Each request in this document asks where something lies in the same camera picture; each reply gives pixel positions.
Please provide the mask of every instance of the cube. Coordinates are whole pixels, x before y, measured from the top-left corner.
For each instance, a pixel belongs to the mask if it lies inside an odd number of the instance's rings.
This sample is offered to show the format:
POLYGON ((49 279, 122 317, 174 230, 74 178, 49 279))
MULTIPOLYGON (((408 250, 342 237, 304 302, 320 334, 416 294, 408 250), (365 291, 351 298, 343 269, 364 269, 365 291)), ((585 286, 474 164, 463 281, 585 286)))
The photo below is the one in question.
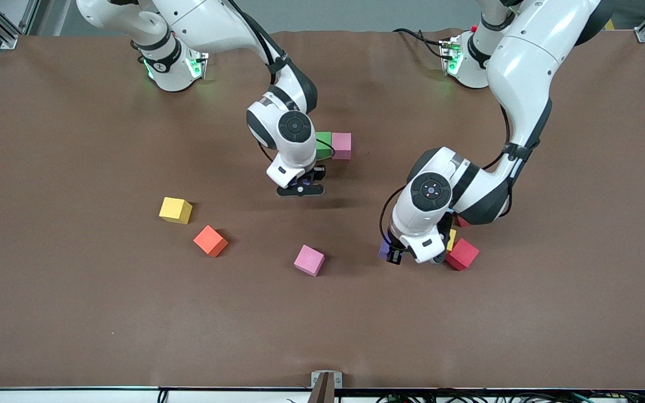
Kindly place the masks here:
POLYGON ((459 240, 450 253, 445 256, 445 261, 450 263, 455 270, 462 271, 469 268, 479 250, 465 240, 459 240))
POLYGON ((351 133, 333 133, 333 159, 350 159, 353 155, 353 135, 351 133))
POLYGON ((390 252, 390 245, 387 244, 386 240, 382 240, 382 245, 380 245, 380 252, 378 252, 378 256, 380 259, 387 261, 387 253, 390 252))
POLYGON ((193 240, 210 257, 217 257, 228 246, 228 241, 207 225, 193 240))
POLYGON ((447 253, 450 253, 452 251, 452 248, 455 247, 455 237, 456 230, 450 229, 450 240, 447 241, 447 253))
POLYGON ((324 260, 325 255, 312 249, 312 247, 302 245, 302 249, 295 259, 295 267, 312 275, 312 277, 317 277, 324 260))
POLYGON ((464 221, 464 219, 459 217, 459 215, 457 215, 457 221, 459 221, 459 227, 460 228, 471 226, 471 224, 469 224, 469 222, 464 221))
POLYGON ((163 205, 161 205, 161 211, 158 216, 168 222, 188 224, 191 210, 193 210, 193 206, 184 199, 164 197, 163 205))
MULTIPOLYGON (((333 145, 333 133, 329 131, 319 131, 315 133, 315 138, 320 141, 325 141, 329 145, 333 145)), ((333 156, 333 149, 320 143, 320 141, 315 141, 315 158, 317 160, 322 160, 330 158, 333 156)))

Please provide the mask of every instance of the black circular joint cover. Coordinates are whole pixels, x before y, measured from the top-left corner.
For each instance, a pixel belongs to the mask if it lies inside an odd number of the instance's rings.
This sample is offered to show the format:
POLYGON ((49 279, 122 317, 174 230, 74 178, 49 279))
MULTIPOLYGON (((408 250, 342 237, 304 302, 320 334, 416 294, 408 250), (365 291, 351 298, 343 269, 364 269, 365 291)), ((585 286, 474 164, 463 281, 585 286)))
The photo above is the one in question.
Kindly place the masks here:
POLYGON ((425 173, 412 182, 412 203, 423 212, 445 207, 451 196, 450 182, 439 174, 425 173))
POLYGON ((299 110, 284 113, 278 121, 278 129, 285 140, 304 143, 312 133, 310 118, 299 110))

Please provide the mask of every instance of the green cube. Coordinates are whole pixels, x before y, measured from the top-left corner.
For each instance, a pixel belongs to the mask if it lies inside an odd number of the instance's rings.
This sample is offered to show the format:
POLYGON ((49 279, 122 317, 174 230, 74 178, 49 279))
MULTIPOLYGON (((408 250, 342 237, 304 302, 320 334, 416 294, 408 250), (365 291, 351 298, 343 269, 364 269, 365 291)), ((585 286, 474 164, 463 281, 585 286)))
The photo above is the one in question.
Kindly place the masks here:
MULTIPOLYGON (((315 133, 315 138, 320 141, 324 141, 330 146, 333 145, 333 132, 330 131, 319 131, 315 133)), ((315 151, 317 151, 317 160, 323 160, 333 156, 333 149, 330 146, 326 146, 320 141, 315 141, 315 151)))

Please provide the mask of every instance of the brown tabletop surface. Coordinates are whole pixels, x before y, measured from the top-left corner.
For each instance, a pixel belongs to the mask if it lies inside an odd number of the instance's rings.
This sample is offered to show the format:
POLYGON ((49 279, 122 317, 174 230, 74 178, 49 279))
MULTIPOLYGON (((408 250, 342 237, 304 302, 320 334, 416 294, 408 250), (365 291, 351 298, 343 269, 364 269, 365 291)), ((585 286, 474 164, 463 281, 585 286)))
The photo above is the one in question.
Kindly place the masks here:
MULTIPOLYGON (((440 38, 443 33, 431 35, 440 38)), ((602 32, 552 86, 511 214, 459 230, 472 268, 377 257, 378 217, 420 154, 483 165, 504 143, 488 89, 392 33, 274 36, 353 133, 325 195, 280 199, 245 110, 250 51, 158 90, 126 38, 30 38, 0 56, 0 386, 645 388, 645 44, 602 32), (188 225, 158 217, 194 204, 188 225), (218 258, 193 243, 211 225, 218 258), (318 278, 292 263, 326 255, 318 278)))

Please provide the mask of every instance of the gray floor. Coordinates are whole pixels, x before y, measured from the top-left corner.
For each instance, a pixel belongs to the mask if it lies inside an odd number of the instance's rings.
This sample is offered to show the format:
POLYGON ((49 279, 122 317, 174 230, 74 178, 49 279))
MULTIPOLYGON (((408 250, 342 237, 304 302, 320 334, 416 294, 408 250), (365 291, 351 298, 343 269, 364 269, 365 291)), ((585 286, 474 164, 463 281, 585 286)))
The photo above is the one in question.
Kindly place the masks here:
MULTIPOLYGON (((616 0, 613 21, 617 29, 630 29, 645 18, 645 0, 616 0)), ((477 23, 479 7, 474 0, 238 0, 270 32, 277 31, 437 31, 450 26, 477 23)), ((50 0, 38 34, 118 35, 89 25, 75 0, 50 0)))

